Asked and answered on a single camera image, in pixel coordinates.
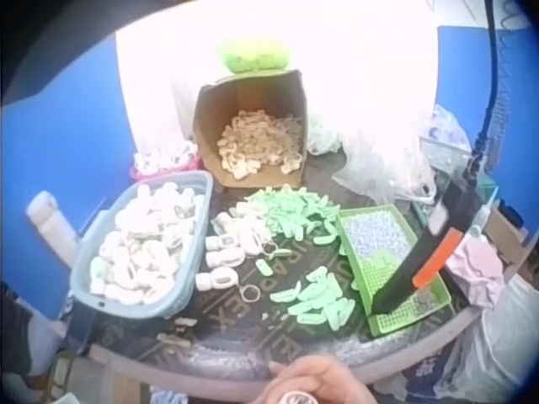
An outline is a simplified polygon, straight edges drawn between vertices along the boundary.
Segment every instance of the green plastic tray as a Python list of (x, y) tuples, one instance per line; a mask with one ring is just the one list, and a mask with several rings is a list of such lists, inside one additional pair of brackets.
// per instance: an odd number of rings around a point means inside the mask
[[(341, 242), (344, 245), (346, 255), (350, 261), (355, 282), (360, 292), (361, 302), (365, 307), (366, 313), (371, 312), (374, 294), (395, 273), (400, 261), (398, 258), (394, 257), (391, 252), (383, 249), (375, 254), (375, 260), (372, 258), (359, 257), (344, 231), (344, 223), (350, 217), (367, 215), (384, 210), (389, 211), (393, 215), (395, 221), (410, 242), (410, 245), (414, 245), (417, 241), (417, 237), (395, 205), (341, 210), (337, 219), (337, 230), (339, 231)], [(367, 321), (373, 337), (397, 331), (400, 328), (406, 327), (427, 317), (451, 303), (451, 294), (439, 274), (436, 274), (430, 284), (425, 286), (425, 288), (430, 288), (431, 294), (435, 298), (435, 304), (428, 307), (427, 310), (425, 310), (419, 303), (418, 293), (415, 293), (390, 315), (368, 316)]]

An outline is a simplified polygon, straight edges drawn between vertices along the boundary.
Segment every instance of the blue wall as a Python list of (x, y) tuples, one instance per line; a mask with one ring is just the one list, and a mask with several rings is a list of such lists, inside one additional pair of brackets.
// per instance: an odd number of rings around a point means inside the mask
[[(483, 124), (490, 93), (485, 29), (443, 27), (436, 102), (458, 118), (471, 141)], [(510, 119), (493, 177), (499, 197), (516, 208), (525, 226), (539, 228), (539, 40), (534, 29), (513, 31), (505, 52), (510, 72)]]
[(78, 229), (104, 198), (114, 199), (131, 183), (135, 146), (114, 40), (87, 51), (34, 97), (5, 107), (2, 125), (3, 279), (54, 318), (68, 290), (67, 267), (24, 210), (48, 190)]
[[(488, 37), (483, 29), (441, 28), (437, 102), (452, 111), (473, 141), (489, 93)], [(494, 178), (500, 195), (532, 231), (539, 211), (539, 51), (530, 30), (514, 32), (511, 115)], [(39, 64), (33, 76), (39, 74)], [(135, 147), (125, 114), (115, 42), (106, 40), (79, 57), (32, 98), (3, 109), (3, 278), (46, 316), (57, 316), (68, 288), (67, 269), (24, 216), (42, 189), (58, 199), (79, 228), (103, 198), (114, 199), (130, 179)]]

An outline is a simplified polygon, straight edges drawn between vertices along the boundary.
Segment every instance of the white bottle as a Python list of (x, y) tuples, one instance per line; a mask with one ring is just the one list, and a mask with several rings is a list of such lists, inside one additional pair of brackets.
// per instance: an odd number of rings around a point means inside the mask
[(47, 191), (39, 192), (27, 206), (26, 215), (47, 245), (71, 269), (77, 257), (77, 233), (58, 209), (54, 196)]

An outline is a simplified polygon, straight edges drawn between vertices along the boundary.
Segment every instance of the black cord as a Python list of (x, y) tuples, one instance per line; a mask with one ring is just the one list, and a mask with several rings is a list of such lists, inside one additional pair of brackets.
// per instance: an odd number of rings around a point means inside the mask
[(488, 106), (483, 120), (483, 127), (479, 132), (478, 138), (475, 140), (472, 149), (472, 155), (468, 160), (466, 169), (462, 176), (467, 180), (468, 184), (476, 187), (478, 184), (478, 173), (481, 168), (484, 153), (488, 143), (488, 128), (492, 121), (494, 107), (498, 97), (498, 44), (496, 40), (496, 23), (494, 21), (494, 6), (493, 0), (484, 0), (485, 11), (487, 14), (488, 40), (490, 43), (490, 61), (491, 61), (491, 84), (490, 97)]

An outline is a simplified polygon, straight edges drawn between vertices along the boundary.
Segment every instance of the white beads in tray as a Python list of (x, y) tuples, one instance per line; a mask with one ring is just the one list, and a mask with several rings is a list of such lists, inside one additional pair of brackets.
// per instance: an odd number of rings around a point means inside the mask
[(162, 299), (189, 253), (203, 202), (204, 195), (176, 183), (153, 193), (140, 185), (90, 263), (90, 293), (124, 305)]

